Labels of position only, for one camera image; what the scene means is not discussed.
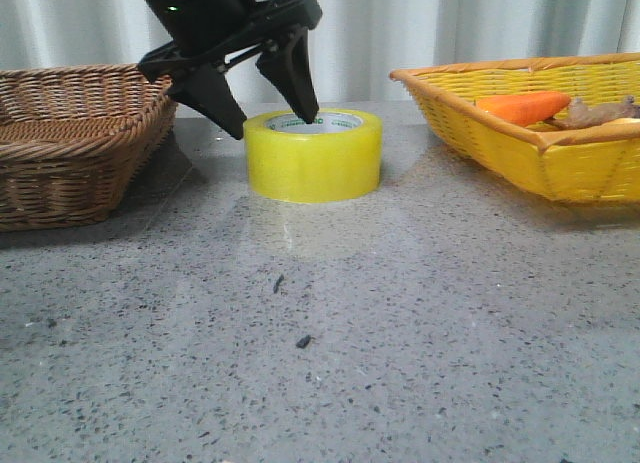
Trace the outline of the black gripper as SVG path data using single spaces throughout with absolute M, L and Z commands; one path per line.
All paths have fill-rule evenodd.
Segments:
M 322 17 L 318 0 L 144 1 L 172 41 L 147 53 L 138 68 L 151 82 L 179 71 L 171 75 L 167 91 L 174 101 L 241 140 L 247 117 L 223 73 L 259 53 L 261 75 L 299 118 L 314 121 L 319 104 L 309 67 L 308 31 Z

